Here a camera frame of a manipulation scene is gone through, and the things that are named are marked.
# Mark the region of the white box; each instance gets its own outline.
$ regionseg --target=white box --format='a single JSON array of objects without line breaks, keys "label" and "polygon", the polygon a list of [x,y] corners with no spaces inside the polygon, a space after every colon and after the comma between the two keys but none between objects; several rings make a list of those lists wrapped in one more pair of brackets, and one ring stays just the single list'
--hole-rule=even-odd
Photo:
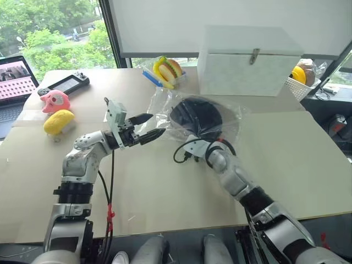
[{"label": "white box", "polygon": [[[253,50],[259,54],[253,65]],[[303,54],[281,27],[206,26],[198,58],[203,95],[277,96]]]}]

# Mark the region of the laptop screen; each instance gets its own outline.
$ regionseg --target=laptop screen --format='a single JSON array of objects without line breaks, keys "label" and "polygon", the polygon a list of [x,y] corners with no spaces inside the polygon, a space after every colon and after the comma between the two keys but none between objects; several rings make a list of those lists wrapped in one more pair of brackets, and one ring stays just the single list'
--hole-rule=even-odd
[{"label": "laptop screen", "polygon": [[0,60],[0,101],[25,101],[38,83],[22,56]]}]

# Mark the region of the laptop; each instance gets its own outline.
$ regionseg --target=laptop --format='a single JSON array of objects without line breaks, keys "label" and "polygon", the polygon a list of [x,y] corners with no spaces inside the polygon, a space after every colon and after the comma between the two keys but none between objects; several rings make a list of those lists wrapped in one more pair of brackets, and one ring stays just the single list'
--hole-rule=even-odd
[{"label": "laptop", "polygon": [[9,133],[27,98],[38,86],[23,56],[0,59],[0,139]]}]

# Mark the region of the pink toy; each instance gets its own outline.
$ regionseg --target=pink toy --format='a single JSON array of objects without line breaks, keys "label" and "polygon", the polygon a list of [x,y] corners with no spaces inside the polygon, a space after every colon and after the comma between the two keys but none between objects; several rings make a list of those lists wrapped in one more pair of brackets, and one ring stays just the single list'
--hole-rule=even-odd
[{"label": "pink toy", "polygon": [[43,113],[55,113],[61,109],[68,110],[70,108],[70,100],[67,94],[59,91],[52,90],[46,95],[40,97],[40,100],[45,102],[42,109]]}]

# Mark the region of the laptop keyboard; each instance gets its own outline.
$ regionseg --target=laptop keyboard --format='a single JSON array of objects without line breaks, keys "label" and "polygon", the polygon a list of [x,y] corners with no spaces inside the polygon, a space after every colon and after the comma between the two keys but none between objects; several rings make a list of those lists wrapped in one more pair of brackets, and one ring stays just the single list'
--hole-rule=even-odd
[{"label": "laptop keyboard", "polygon": [[16,120],[22,111],[22,106],[0,109],[0,123]]}]

